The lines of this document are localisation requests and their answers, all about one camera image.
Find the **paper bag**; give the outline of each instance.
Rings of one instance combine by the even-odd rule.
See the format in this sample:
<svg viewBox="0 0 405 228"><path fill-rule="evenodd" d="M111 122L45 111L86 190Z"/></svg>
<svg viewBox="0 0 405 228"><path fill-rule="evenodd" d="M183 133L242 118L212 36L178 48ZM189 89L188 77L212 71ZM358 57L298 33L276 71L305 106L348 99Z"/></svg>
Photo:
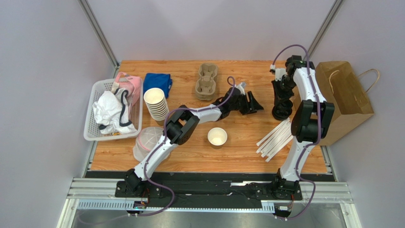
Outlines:
<svg viewBox="0 0 405 228"><path fill-rule="evenodd" d="M322 95L327 102L335 105L328 133L320 142L320 145L329 146L370 118L374 111L350 63L344 61L319 63L315 69L315 77ZM296 94L294 106L298 109L301 98L298 90L294 93Z"/></svg>

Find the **wooden tabletop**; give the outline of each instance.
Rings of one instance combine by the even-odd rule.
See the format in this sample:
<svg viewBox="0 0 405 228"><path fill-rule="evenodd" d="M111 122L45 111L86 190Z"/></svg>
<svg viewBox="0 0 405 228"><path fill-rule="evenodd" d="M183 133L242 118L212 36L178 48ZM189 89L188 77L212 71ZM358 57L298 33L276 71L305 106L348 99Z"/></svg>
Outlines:
<svg viewBox="0 0 405 228"><path fill-rule="evenodd" d="M199 78L198 68L204 62L215 63L219 67L216 95L211 101L198 100L194 94ZM276 65L283 67L284 63L278 61ZM232 111L221 121L198 125L189 141L173 150L157 171L277 172L287 157L291 143L270 162L265 162L265 158L256 153L256 143L280 123L271 115L274 102L271 80L274 76L269 72L270 64L270 61L123 61L120 71L130 75L144 78L146 73L171 74L173 86L167 99L170 110L180 105L189 108L208 106L228 91L228 76L234 76L237 84L246 82L245 91L252 91L264 107L264 111L250 115ZM142 128L158 126L145 104L143 110ZM219 150L211 148L207 139L207 133L214 127L223 128L228 134L228 141ZM126 171L133 168L139 163L133 156L134 145L135 138L99 142L91 170ZM308 156L303 172L327 172L319 146Z"/></svg>

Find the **plastic basket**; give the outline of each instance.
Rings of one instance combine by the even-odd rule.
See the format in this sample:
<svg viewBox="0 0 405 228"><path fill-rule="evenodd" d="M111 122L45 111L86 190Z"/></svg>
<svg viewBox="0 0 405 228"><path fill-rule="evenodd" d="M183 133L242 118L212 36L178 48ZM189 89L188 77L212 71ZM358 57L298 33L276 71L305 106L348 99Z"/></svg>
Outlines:
<svg viewBox="0 0 405 228"><path fill-rule="evenodd" d="M120 82L127 81L125 78L121 78ZM86 123L84 129L84 138L88 141L107 141L107 140L115 140L115 139L125 139L125 138L132 138L136 137L142 130L142 107L143 107L143 91L144 91L144 84L143 81L141 83L141 95L139 96L138 101L132 107L131 111L131 122L134 125L136 132L131 134L122 134L122 135L114 135L114 136L104 136L100 130L98 129L98 124L94 120L94 113L93 113L93 103L98 101L101 95L106 90L111 90L114 83L114 79L107 79L103 81L98 81L94 83L93 87L91 88L91 95L90 100L88 101L87 107L87 115L86 115Z"/></svg>

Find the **folded blue towel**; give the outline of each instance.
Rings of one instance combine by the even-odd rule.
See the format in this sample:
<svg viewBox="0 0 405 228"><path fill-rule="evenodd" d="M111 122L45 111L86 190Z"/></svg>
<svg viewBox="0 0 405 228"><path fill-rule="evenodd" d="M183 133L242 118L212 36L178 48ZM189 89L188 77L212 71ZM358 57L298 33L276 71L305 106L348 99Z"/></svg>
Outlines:
<svg viewBox="0 0 405 228"><path fill-rule="evenodd" d="M154 74L147 73L144 80L144 94L148 89L160 88L164 92L164 96L169 98L169 91L172 88L173 80L170 74Z"/></svg>

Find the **white wall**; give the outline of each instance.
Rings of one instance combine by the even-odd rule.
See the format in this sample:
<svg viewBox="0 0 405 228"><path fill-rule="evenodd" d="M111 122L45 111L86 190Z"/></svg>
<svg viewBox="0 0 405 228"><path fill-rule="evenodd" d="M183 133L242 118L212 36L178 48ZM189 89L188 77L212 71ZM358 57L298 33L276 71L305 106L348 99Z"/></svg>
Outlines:
<svg viewBox="0 0 405 228"><path fill-rule="evenodd" d="M76 0L1 1L0 59L0 226L55 227L113 68Z"/></svg>
<svg viewBox="0 0 405 228"><path fill-rule="evenodd" d="M405 206L405 1L345 1L313 61L347 60L381 79L368 93L375 115L331 146L337 174L349 183L365 228L403 227ZM376 75L365 76L364 87Z"/></svg>
<svg viewBox="0 0 405 228"><path fill-rule="evenodd" d="M333 0L89 3L118 61L269 60L290 44L308 48ZM287 51L280 58L286 59L297 51Z"/></svg>

